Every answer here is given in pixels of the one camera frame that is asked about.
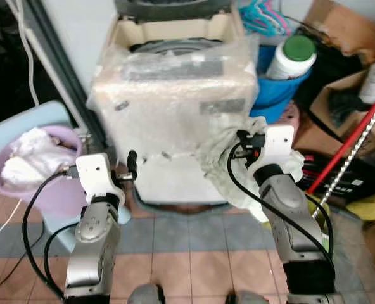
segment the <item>white wall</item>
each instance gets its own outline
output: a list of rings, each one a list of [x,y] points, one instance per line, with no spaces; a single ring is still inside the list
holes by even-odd
[[[279,1],[285,15],[302,20],[313,0],[274,0],[275,8],[279,7]],[[375,21],[375,0],[336,1]],[[116,14],[114,0],[43,0],[43,3],[80,82],[89,91],[108,27]]]

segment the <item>white cable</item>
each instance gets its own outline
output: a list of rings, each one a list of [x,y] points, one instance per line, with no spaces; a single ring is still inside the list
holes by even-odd
[[[34,88],[34,58],[30,49],[29,42],[27,41],[27,38],[25,36],[24,10],[22,0],[16,0],[16,5],[18,10],[18,33],[20,34],[20,39],[22,40],[24,50],[27,54],[27,58],[29,59],[29,89],[35,106],[39,106],[40,102]]]
[[[6,227],[6,225],[10,222],[11,218],[14,216],[14,214],[16,213],[18,207],[20,206],[20,203],[22,202],[22,200],[18,200],[17,202],[17,205],[15,206],[15,208],[13,209],[11,215],[9,216],[9,218],[7,219],[7,221],[2,225],[2,227],[0,227],[0,232]]]

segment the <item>black cable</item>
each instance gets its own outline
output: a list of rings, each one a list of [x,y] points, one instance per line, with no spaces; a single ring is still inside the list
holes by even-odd
[[[53,239],[58,235],[58,233],[60,233],[61,231],[64,231],[65,229],[68,229],[68,228],[71,228],[71,227],[75,227],[77,224],[78,223],[74,223],[74,224],[66,225],[66,226],[64,226],[62,228],[59,228],[57,231],[55,231],[54,233],[52,233],[52,235],[48,238],[48,240],[46,242],[46,245],[44,247],[44,271],[45,271],[46,277],[50,281],[51,285],[54,288],[56,288],[56,289],[59,289],[59,287],[54,282],[54,279],[53,279],[53,277],[51,275],[51,272],[49,271],[49,262],[48,262],[49,247],[51,246],[51,243],[53,242]]]
[[[48,177],[37,189],[37,191],[34,193],[31,202],[27,206],[24,216],[23,216],[23,223],[22,223],[22,233],[23,233],[23,242],[25,247],[25,252],[29,256],[29,262],[34,269],[37,276],[43,281],[43,283],[61,300],[63,301],[63,292],[59,288],[55,288],[51,285],[51,282],[48,281],[47,277],[41,272],[40,268],[37,265],[37,262],[34,260],[34,256],[31,252],[30,244],[29,244],[29,236],[27,234],[27,220],[29,218],[29,213],[31,211],[31,208],[33,207],[35,200],[37,199],[40,192],[44,189],[44,187],[53,179],[65,175],[65,172],[58,172],[53,174],[52,176]]]
[[[32,245],[30,246],[30,248],[33,248],[39,241],[40,239],[43,237],[44,235],[44,232],[45,232],[45,224],[44,222],[42,222],[42,229],[41,229],[41,234],[40,236],[32,243]],[[10,277],[11,275],[14,273],[14,271],[17,269],[17,267],[19,266],[19,264],[22,262],[22,260],[25,258],[26,256],[26,252],[23,253],[23,255],[20,257],[20,259],[17,261],[16,265],[11,269],[11,271],[8,273],[8,275],[6,277],[4,277],[4,279],[2,281],[0,281],[0,286],[2,284],[4,284]]]
[[[328,255],[331,259],[333,259],[334,255],[334,229],[333,229],[333,224],[331,223],[331,219],[329,218],[329,215],[327,211],[324,209],[323,206],[321,206],[313,197],[310,195],[306,194],[306,198],[311,201],[322,213],[324,216],[324,220],[327,223],[327,229],[328,229]]]
[[[287,222],[289,225],[293,226],[295,229],[300,231],[306,238],[308,238],[324,255],[324,258],[327,260],[327,262],[330,264],[331,270],[333,271],[333,275],[335,276],[335,267],[332,259],[329,257],[327,251],[324,249],[324,247],[316,240],[310,233],[308,233],[304,228],[302,228],[300,225],[298,225],[296,222],[291,220],[289,217],[287,217],[285,214],[280,212],[278,209],[274,208],[272,205],[268,204],[263,199],[259,198],[257,195],[253,194],[251,191],[249,191],[247,188],[245,188],[234,176],[234,173],[232,172],[231,168],[231,162],[232,158],[234,156],[234,152],[237,150],[237,148],[241,145],[241,143],[235,144],[234,147],[232,147],[228,159],[227,159],[227,170],[229,177],[231,178],[232,182],[245,194],[247,194],[249,197],[253,198],[255,201],[259,202],[262,206],[264,206],[269,211],[275,213],[278,217],[283,219],[285,222]]]

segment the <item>green bottle cap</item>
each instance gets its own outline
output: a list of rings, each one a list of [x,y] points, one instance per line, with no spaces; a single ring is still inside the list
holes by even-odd
[[[305,36],[291,36],[283,45],[283,53],[290,60],[306,61],[315,53],[315,46]]]

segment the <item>blue bucket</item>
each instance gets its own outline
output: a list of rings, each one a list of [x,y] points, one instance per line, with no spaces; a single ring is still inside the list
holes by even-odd
[[[265,74],[275,55],[275,46],[261,46],[258,56],[258,75]],[[311,69],[300,77],[289,80],[258,78],[259,95],[250,112],[251,117],[264,116],[267,123],[278,121],[300,84],[311,74]]]

